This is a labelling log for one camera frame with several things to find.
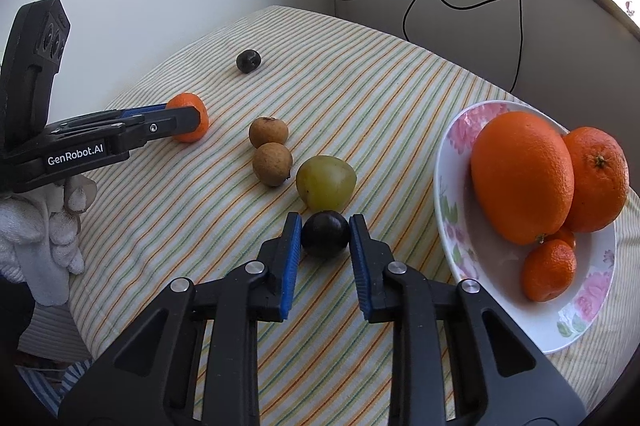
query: table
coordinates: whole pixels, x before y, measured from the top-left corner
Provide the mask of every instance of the table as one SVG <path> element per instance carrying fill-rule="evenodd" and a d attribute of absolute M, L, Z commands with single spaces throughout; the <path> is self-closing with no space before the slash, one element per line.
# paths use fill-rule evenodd
<path fill-rule="evenodd" d="M 235 58 L 247 48 L 263 62 L 244 75 Z M 253 175 L 247 131 L 256 117 L 289 125 L 293 174 L 316 154 L 348 161 L 358 184 L 344 213 L 363 213 L 371 235 L 398 260 L 451 282 L 434 216 L 434 151 L 464 107 L 517 101 L 393 36 L 279 6 L 179 51 L 110 108 L 164 102 L 183 91 L 208 107 L 205 138 L 193 145 L 154 141 L 129 161 L 91 173 L 98 197 L 82 223 L 86 270 L 72 281 L 70 309 L 94 356 L 173 278 L 220 278 L 277 236 L 287 212 L 305 212 L 293 180 L 274 189 Z M 606 306 L 580 340 L 550 356 L 588 409 L 640 342 L 639 216 L 631 193 L 616 222 Z M 303 256 L 289 320 L 260 324 L 258 336 L 263 425 L 386 424 L 391 326 L 364 322 L 347 254 L 325 263 Z M 450 389 L 446 356 L 445 367 Z"/>

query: screw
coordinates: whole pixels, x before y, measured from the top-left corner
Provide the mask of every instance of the screw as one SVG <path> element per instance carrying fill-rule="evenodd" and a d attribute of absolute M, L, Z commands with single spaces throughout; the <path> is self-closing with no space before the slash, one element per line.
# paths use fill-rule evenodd
<path fill-rule="evenodd" d="M 391 262 L 386 268 L 393 274 L 404 274 L 406 272 L 406 265 L 402 262 Z"/>
<path fill-rule="evenodd" d="M 244 270 L 249 274 L 260 274 L 262 271 L 264 271 L 264 264 L 262 262 L 254 260 L 253 262 L 249 262 L 247 265 L 245 265 Z"/>
<path fill-rule="evenodd" d="M 176 278 L 171 282 L 171 290 L 174 292 L 185 292 L 189 288 L 189 280 L 186 278 Z"/>
<path fill-rule="evenodd" d="M 480 284 L 476 280 L 466 279 L 462 281 L 462 290 L 469 294 L 480 292 Z"/>

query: white glove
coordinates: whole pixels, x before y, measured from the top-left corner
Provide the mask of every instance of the white glove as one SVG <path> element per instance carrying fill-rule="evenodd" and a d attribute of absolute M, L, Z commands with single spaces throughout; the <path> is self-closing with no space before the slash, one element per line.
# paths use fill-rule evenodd
<path fill-rule="evenodd" d="M 69 296 L 69 273 L 84 271 L 78 247 L 80 219 L 97 189 L 76 176 L 65 187 L 49 184 L 0 199 L 0 274 L 26 281 L 41 305 L 62 305 Z"/>

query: floral bowl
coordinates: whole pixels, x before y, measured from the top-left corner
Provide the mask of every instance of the floral bowl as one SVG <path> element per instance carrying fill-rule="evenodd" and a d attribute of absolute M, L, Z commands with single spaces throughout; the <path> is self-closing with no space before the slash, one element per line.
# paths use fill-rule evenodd
<path fill-rule="evenodd" d="M 440 239 L 456 282 L 478 280 L 544 352 L 573 343 L 593 323 L 609 293 L 616 255 L 614 225 L 577 233 L 574 282 L 559 297 L 529 301 L 520 289 L 520 269 L 535 244 L 516 246 L 494 231 L 474 195 L 469 162 L 484 126 L 505 112 L 530 112 L 561 134 L 566 129 L 524 104 L 485 101 L 470 106 L 449 125 L 438 149 L 434 172 L 436 219 Z"/>

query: large orange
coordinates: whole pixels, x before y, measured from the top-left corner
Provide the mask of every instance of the large orange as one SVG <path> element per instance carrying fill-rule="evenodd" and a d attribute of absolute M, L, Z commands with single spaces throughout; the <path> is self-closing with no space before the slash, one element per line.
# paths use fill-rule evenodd
<path fill-rule="evenodd" d="M 198 127 L 189 133 L 181 133 L 180 135 L 174 135 L 174 139 L 180 142 L 196 142 L 201 139 L 209 129 L 209 114 L 207 113 L 207 107 L 204 106 L 202 100 L 196 94 L 191 92 L 183 92 L 178 94 L 166 104 L 167 108 L 180 108 L 182 106 L 193 106 L 200 113 L 200 124 Z"/>
<path fill-rule="evenodd" d="M 489 121 L 471 151 L 471 177 L 494 229 L 520 245 L 560 229 L 574 196 L 574 170 L 562 137 L 529 112 Z"/>
<path fill-rule="evenodd" d="M 620 145 L 597 128 L 577 128 L 564 136 L 574 164 L 574 203 L 566 226 L 593 232 L 608 226 L 622 211 L 629 189 L 629 170 Z"/>
<path fill-rule="evenodd" d="M 532 301 L 549 301 L 571 285 L 575 255 L 562 240 L 549 240 L 529 253 L 520 272 L 520 285 Z"/>

